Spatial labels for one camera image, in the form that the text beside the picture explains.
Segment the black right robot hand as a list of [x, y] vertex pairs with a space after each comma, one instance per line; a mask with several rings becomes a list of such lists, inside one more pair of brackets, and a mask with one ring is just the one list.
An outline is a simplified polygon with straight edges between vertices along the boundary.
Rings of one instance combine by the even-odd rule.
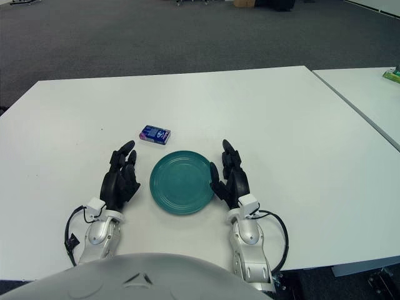
[[219, 179], [216, 165], [210, 162], [210, 187], [229, 209], [236, 209], [239, 208], [239, 198], [250, 193], [248, 178], [241, 167], [239, 151], [235, 150], [226, 139], [222, 141], [222, 147], [224, 149], [221, 154], [222, 175], [226, 182], [223, 183]]

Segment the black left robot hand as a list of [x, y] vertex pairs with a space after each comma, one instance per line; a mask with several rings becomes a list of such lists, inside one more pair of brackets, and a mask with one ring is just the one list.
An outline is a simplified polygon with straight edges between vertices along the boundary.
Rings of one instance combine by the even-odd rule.
[[108, 210], [121, 212], [140, 187], [135, 175], [137, 152], [134, 146], [134, 141], [128, 141], [112, 153], [100, 191], [100, 200], [106, 203]]

